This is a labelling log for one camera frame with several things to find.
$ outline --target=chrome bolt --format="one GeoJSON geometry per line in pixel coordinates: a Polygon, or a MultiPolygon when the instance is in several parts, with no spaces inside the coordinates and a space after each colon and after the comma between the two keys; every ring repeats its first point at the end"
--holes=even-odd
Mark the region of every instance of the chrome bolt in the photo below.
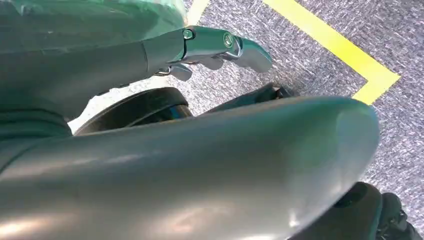
{"type": "Polygon", "coordinates": [[[186,29],[182,32],[182,35],[184,36],[185,40],[190,40],[193,39],[195,37],[195,35],[193,34],[193,32],[190,29],[186,29]]]}
{"type": "Polygon", "coordinates": [[[233,44],[234,44],[234,37],[233,37],[233,35],[231,35],[231,33],[225,33],[224,34],[224,45],[227,47],[227,48],[232,48],[233,47],[233,44]]]}

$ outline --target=yellow tape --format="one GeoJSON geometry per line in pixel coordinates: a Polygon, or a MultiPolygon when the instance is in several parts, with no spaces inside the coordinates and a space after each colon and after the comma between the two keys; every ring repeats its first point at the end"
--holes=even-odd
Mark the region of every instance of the yellow tape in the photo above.
{"type": "Polygon", "coordinates": [[[197,25],[203,12],[209,4],[209,0],[193,0],[187,13],[188,26],[197,25]]]}
{"type": "Polygon", "coordinates": [[[263,0],[263,2],[368,81],[353,96],[354,99],[370,105],[401,77],[381,65],[295,0],[263,0]]]}

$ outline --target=gray carpet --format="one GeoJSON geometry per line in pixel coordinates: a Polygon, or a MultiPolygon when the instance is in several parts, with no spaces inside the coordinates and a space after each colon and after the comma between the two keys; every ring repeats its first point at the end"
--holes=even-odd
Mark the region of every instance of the gray carpet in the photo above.
{"type": "MultiPolygon", "coordinates": [[[[381,144],[363,180],[399,195],[410,222],[424,234],[424,2],[298,2],[402,76],[373,105],[380,117],[381,144]]],[[[192,112],[200,114],[268,82],[281,83],[304,96],[352,96],[366,82],[261,0],[211,0],[199,25],[257,41],[271,53],[272,71],[257,74],[231,63],[217,71],[193,66],[188,82],[151,79],[94,99],[73,127],[118,99],[152,86],[179,88],[192,112]]]]}

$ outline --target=yellow floor line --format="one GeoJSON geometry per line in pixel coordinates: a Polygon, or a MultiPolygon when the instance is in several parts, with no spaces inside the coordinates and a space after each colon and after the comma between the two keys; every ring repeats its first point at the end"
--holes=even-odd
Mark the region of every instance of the yellow floor line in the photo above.
{"type": "Polygon", "coordinates": [[[209,0],[193,0],[193,4],[187,13],[188,26],[198,24],[208,4],[209,0]]]}
{"type": "Polygon", "coordinates": [[[295,0],[263,0],[263,2],[315,39],[368,81],[353,96],[354,99],[371,105],[401,77],[381,65],[295,0]]]}

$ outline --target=floor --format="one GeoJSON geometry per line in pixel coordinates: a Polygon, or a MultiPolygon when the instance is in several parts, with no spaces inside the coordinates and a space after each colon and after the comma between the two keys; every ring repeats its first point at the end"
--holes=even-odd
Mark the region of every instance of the floor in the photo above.
{"type": "MultiPolygon", "coordinates": [[[[409,221],[424,234],[424,2],[297,2],[401,76],[373,103],[380,118],[381,143],[362,180],[399,195],[409,221]]],[[[189,9],[192,0],[185,4],[189,9]]],[[[262,0],[210,0],[198,24],[257,41],[271,53],[273,69],[257,74],[231,63],[216,71],[193,66],[187,82],[164,77],[136,82],[95,97],[71,127],[76,129],[103,108],[149,88],[179,88],[196,115],[268,82],[278,82],[302,96],[347,97],[367,82],[262,0]]]]}

